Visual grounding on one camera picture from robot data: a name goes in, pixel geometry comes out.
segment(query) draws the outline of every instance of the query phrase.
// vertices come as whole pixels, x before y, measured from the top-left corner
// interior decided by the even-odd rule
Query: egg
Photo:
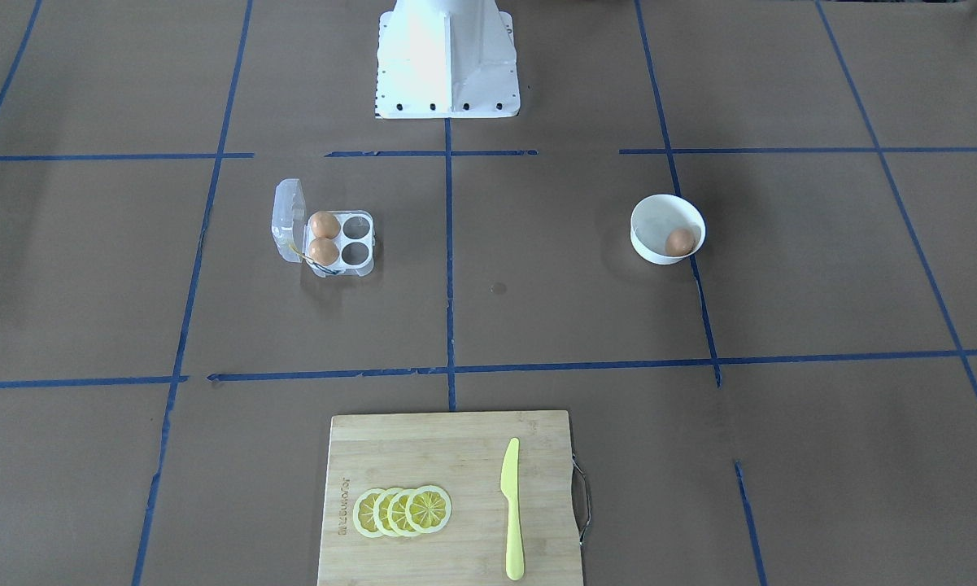
[[[676,229],[671,231],[670,236],[665,239],[666,256],[686,256],[694,249],[694,234],[687,229]]]
[[[311,245],[307,247],[307,256],[321,266],[328,267],[336,262],[340,257],[340,250],[336,248],[332,240],[327,238],[314,238]]]
[[[340,234],[340,221],[332,212],[316,212],[308,224],[316,238],[336,238]]]

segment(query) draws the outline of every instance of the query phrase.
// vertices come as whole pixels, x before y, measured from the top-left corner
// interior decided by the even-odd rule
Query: knife
[[[503,491],[510,511],[506,523],[506,576],[509,579],[524,578],[525,546],[521,540],[521,504],[517,500],[517,453],[521,441],[511,438],[503,457],[503,474],[499,480],[499,490]]]

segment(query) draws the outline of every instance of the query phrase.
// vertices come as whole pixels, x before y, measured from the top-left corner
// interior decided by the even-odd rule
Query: lemon slice
[[[409,505],[409,498],[413,496],[415,490],[408,489],[396,493],[390,498],[390,504],[387,506],[387,522],[390,523],[390,529],[395,530],[398,535],[403,535],[405,537],[415,537],[420,535],[420,532],[413,529],[409,520],[407,519],[406,509]]]
[[[451,498],[443,488],[434,485],[420,486],[412,491],[405,508],[405,520],[420,533],[437,533],[451,518]]]
[[[370,488],[358,497],[355,501],[354,512],[351,513],[351,520],[354,522],[355,529],[365,537],[376,539],[383,537],[383,533],[376,528],[376,499],[383,494],[381,488]]]
[[[399,537],[397,531],[390,529],[387,508],[390,505],[391,498],[394,498],[395,494],[398,494],[402,490],[402,488],[396,486],[394,488],[388,488],[383,491],[383,494],[377,496],[376,503],[373,503],[373,509],[376,511],[376,516],[373,517],[373,523],[376,523],[376,529],[387,537]]]

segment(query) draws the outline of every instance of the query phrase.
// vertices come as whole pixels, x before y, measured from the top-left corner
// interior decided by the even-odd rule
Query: wooden cutting board
[[[507,503],[499,473],[521,439],[519,494],[525,578],[504,572]],[[451,496],[438,533],[369,539],[351,523],[370,488],[435,483]],[[318,586],[582,586],[571,508],[566,411],[338,415],[329,432]]]

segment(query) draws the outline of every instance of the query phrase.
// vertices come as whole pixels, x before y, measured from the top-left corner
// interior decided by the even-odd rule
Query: egg carton
[[[314,274],[327,277],[365,277],[373,271],[373,249],[376,246],[376,226],[373,216],[362,210],[329,212],[340,222],[340,234],[333,244],[340,251],[336,262],[320,265],[306,255],[314,240],[310,216],[303,201],[299,179],[283,179],[275,189],[272,210],[272,238],[279,255],[290,263],[307,263]]]

